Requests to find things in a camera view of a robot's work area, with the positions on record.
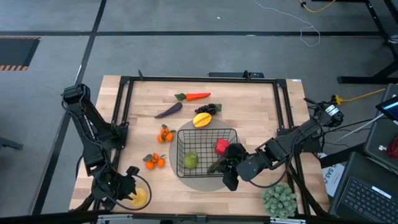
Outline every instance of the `white cable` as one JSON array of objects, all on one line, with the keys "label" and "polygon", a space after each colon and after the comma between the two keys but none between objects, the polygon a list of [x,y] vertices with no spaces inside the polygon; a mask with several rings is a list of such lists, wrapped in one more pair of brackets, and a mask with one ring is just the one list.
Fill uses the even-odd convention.
[{"label": "white cable", "polygon": [[352,134],[352,133],[354,133],[354,132],[356,132],[356,131],[358,131],[358,130],[362,129],[363,127],[367,126],[368,124],[371,124],[371,123],[375,122],[375,120],[377,120],[377,119],[381,118],[382,116],[383,116],[383,114],[380,114],[379,116],[377,116],[377,117],[376,117],[376,118],[374,118],[373,120],[369,121],[368,123],[366,123],[366,124],[362,125],[361,127],[359,127],[359,128],[357,128],[357,129],[355,129],[354,131],[352,131],[352,132],[350,132],[350,133],[348,133],[348,134],[344,135],[343,137],[339,138],[337,141],[335,141],[335,142],[334,142],[334,144],[336,144],[336,142],[338,142],[338,141],[342,140],[343,138],[345,138],[345,137],[349,136],[350,134]]},{"label": "white cable", "polygon": [[[273,11],[279,12],[279,13],[281,13],[281,14],[283,14],[283,15],[287,15],[287,16],[293,17],[294,19],[298,19],[298,20],[300,20],[301,22],[304,22],[304,23],[310,25],[309,27],[302,27],[302,28],[300,29],[300,40],[301,40],[302,42],[304,42],[304,44],[305,44],[307,47],[314,47],[314,46],[316,46],[316,45],[318,45],[318,44],[321,43],[321,33],[319,33],[319,31],[317,31],[317,29],[316,29],[311,23],[306,22],[306,21],[304,21],[304,20],[302,20],[302,19],[300,19],[300,18],[298,18],[298,17],[295,17],[295,16],[293,16],[293,15],[290,15],[289,13],[281,12],[281,11],[279,11],[279,10],[277,10],[277,9],[273,9],[273,8],[271,8],[271,7],[264,7],[264,6],[262,6],[260,3],[258,3],[256,0],[253,0],[253,1],[254,1],[257,5],[259,5],[260,7],[262,7],[262,9],[273,10]],[[314,44],[314,45],[309,45],[309,44],[307,44],[307,42],[306,42],[305,40],[303,40],[303,30],[304,30],[304,29],[314,29],[315,32],[318,33],[318,43],[316,43],[316,44]]]}]

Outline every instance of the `wooden table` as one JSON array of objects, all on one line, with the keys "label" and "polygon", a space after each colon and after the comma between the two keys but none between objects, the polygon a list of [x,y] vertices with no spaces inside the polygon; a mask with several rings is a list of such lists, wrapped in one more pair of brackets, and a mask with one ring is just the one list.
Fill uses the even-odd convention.
[{"label": "wooden table", "polygon": [[[96,108],[107,122],[111,122],[119,81],[120,76],[104,76],[99,90]],[[309,119],[307,105],[303,101],[302,83],[300,80],[287,80],[287,86],[294,123],[300,125]],[[211,92],[211,96],[191,102],[184,101],[183,108],[178,113],[163,119],[154,119],[155,115],[176,103],[174,94],[195,92]],[[282,90],[279,92],[287,126]],[[237,131],[239,140],[248,152],[252,152],[269,138],[276,137],[278,120],[271,84],[135,81],[129,109],[129,134],[118,171],[125,175],[129,166],[137,166],[141,170],[139,174],[149,182],[153,198],[149,206],[138,211],[139,213],[266,215],[260,196],[264,190],[248,182],[240,180],[235,192],[230,192],[226,187],[214,192],[199,192],[177,179],[168,157],[162,169],[145,168],[142,161],[145,155],[153,152],[169,153],[169,144],[160,144],[156,140],[160,126],[166,124],[171,129],[178,130],[193,119],[194,109],[208,103],[223,104],[223,111],[215,118],[228,123]],[[302,153],[301,160],[307,188],[327,211],[329,202],[319,161],[310,153]],[[253,181],[261,185],[270,184],[280,177],[284,169],[285,167],[281,166],[273,171],[263,170]],[[70,208],[79,206],[90,194],[92,180],[92,177],[87,177],[84,166],[80,166]],[[295,186],[295,190],[298,196],[298,210],[303,213],[299,188]],[[128,200],[121,203],[131,206]],[[119,206],[115,206],[113,211],[131,213]]]}]

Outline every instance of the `purple eggplant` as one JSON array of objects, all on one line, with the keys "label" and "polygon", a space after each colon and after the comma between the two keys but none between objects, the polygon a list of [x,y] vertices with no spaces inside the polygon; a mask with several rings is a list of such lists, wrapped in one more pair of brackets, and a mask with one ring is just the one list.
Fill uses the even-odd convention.
[{"label": "purple eggplant", "polygon": [[176,103],[172,107],[170,107],[167,111],[156,115],[155,118],[164,118],[167,115],[174,114],[175,112],[179,111],[182,108],[182,103]]}]

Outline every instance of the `floor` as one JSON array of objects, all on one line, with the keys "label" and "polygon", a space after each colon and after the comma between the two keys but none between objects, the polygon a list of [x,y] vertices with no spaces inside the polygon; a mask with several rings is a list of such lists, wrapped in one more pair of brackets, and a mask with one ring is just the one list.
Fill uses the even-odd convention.
[{"label": "floor", "polygon": [[[377,31],[363,3],[338,2],[311,14],[291,0],[258,0],[263,6],[310,21],[319,31]],[[382,1],[373,0],[387,32],[397,30]],[[1,31],[91,31],[101,0],[0,0]],[[318,9],[324,2],[308,2]],[[263,10],[253,1],[113,0],[106,3],[99,31],[299,31],[295,19]],[[304,37],[310,44],[316,37]],[[0,150],[0,217],[31,212],[39,180],[63,116],[60,94],[74,84],[89,37],[43,36],[24,72],[0,72],[0,136],[24,149]],[[102,36],[96,37],[83,83],[95,103],[103,75],[203,76],[208,72],[263,72],[267,78],[297,78],[315,101],[332,94],[352,98],[384,88],[339,85],[340,75],[369,76],[392,62],[379,37],[322,37],[307,47],[299,37],[253,36]],[[381,95],[340,106],[345,124],[374,117]],[[328,142],[341,132],[331,133]],[[366,131],[344,139],[353,146]],[[343,147],[326,147],[327,154]],[[68,210],[75,166],[82,145],[69,124],[47,195],[44,213]]]}]

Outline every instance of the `black wire basket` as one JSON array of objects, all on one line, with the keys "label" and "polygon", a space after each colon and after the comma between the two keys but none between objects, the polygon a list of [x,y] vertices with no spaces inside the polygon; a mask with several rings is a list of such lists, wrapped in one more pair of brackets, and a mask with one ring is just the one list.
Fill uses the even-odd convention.
[{"label": "black wire basket", "polygon": [[[215,152],[217,139],[227,140],[230,144],[238,143],[235,129],[192,129],[179,130],[177,134],[177,175],[179,177],[222,177],[215,172],[207,174],[208,168],[221,156]],[[184,155],[195,152],[198,165],[194,169],[184,166]]]}]

